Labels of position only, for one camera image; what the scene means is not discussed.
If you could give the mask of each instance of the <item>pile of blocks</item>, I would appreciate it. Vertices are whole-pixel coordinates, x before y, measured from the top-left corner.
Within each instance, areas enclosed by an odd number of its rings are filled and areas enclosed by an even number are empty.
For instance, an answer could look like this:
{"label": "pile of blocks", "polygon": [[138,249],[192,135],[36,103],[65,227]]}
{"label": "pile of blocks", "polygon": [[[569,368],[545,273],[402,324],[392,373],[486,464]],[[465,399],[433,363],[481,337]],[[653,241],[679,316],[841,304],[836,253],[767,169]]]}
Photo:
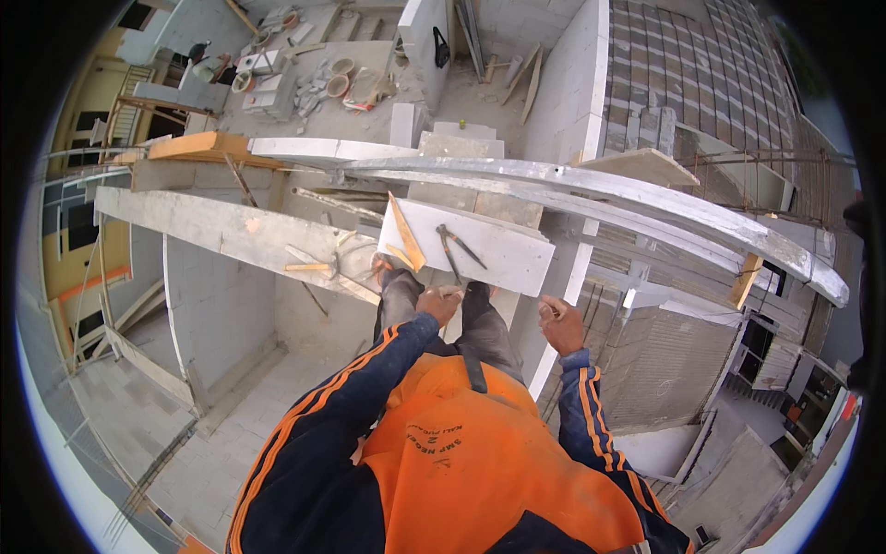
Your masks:
{"label": "pile of blocks", "polygon": [[330,61],[324,59],[313,73],[303,75],[296,81],[298,88],[293,104],[299,110],[299,117],[305,121],[311,113],[322,110],[323,100],[329,97],[326,92],[326,83],[332,77],[329,65]]}
{"label": "pile of blocks", "polygon": [[255,87],[243,98],[243,111],[265,121],[289,121],[295,105],[292,94],[296,86],[295,67],[287,62],[280,74],[256,75]]}

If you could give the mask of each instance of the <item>hand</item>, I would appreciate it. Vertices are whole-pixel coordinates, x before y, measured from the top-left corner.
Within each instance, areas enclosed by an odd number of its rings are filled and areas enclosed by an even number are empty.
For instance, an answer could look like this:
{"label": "hand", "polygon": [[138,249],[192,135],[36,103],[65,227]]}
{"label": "hand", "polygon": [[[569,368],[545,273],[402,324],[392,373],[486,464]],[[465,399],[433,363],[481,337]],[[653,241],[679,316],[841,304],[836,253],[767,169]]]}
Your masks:
{"label": "hand", "polygon": [[418,297],[416,312],[427,312],[434,316],[440,328],[449,323],[458,305],[462,303],[464,292],[454,285],[431,286]]}
{"label": "hand", "polygon": [[581,314],[568,302],[542,294],[539,316],[541,333],[560,356],[572,354],[584,347]]}

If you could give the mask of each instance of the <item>foot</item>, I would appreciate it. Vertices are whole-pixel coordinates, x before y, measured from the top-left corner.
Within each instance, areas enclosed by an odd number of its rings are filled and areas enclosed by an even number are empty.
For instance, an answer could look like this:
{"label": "foot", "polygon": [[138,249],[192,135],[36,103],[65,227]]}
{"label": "foot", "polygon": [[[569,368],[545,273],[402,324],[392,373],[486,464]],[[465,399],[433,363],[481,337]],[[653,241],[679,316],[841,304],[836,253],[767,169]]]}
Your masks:
{"label": "foot", "polygon": [[382,254],[380,252],[375,252],[372,254],[372,261],[369,263],[370,270],[372,271],[372,275],[376,276],[376,282],[378,286],[382,285],[382,277],[385,275],[385,272],[391,271],[393,269],[393,264],[391,263],[391,258],[387,254]]}

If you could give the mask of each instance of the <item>yellow object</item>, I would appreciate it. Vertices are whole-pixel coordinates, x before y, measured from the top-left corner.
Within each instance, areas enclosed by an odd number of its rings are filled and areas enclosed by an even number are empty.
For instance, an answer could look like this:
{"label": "yellow object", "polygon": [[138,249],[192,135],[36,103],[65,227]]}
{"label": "yellow object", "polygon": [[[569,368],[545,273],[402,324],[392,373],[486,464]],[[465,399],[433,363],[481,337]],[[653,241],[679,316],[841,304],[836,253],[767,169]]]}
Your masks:
{"label": "yellow object", "polygon": [[391,201],[393,218],[397,222],[397,231],[400,233],[400,238],[403,239],[406,254],[408,254],[409,260],[412,261],[413,271],[418,271],[424,267],[427,260],[424,258],[422,249],[418,246],[415,236],[409,230],[409,224],[406,223],[406,218],[403,217],[403,212],[400,211],[400,206],[397,205],[397,199],[393,197],[390,191],[388,191],[388,199]]}
{"label": "yellow object", "polygon": [[400,258],[400,261],[402,261],[403,263],[405,263],[405,264],[406,264],[406,267],[412,269],[413,271],[416,270],[416,268],[412,265],[412,261],[410,261],[409,258],[403,253],[403,251],[400,250],[397,246],[392,246],[392,245],[385,244],[385,248],[387,248],[388,250],[390,250],[391,252],[393,252],[393,255],[395,255],[395,256],[397,256],[398,258]]}

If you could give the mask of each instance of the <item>sleeve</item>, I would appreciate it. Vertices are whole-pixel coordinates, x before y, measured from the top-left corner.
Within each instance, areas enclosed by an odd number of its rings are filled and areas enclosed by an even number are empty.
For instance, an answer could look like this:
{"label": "sleeve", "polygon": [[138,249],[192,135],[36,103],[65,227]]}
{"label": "sleeve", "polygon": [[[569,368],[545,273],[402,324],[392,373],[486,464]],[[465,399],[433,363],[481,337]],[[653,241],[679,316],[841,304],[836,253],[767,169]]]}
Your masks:
{"label": "sleeve", "polygon": [[693,552],[692,542],[671,524],[646,480],[615,450],[600,404],[600,368],[591,365],[590,351],[582,348],[563,356],[560,365],[560,445],[573,460],[605,474],[630,498],[652,552]]}
{"label": "sleeve", "polygon": [[241,554],[244,537],[264,527],[268,510],[263,507],[283,486],[272,485],[293,475],[287,467],[297,464],[304,471],[296,473],[306,481],[296,487],[303,497],[291,498],[289,505],[311,505],[324,482],[334,481],[342,468],[353,467],[349,457],[358,437],[369,430],[388,395],[438,331],[437,320],[426,313],[385,329],[366,353],[292,405],[271,431],[246,478],[231,517],[226,551]]}

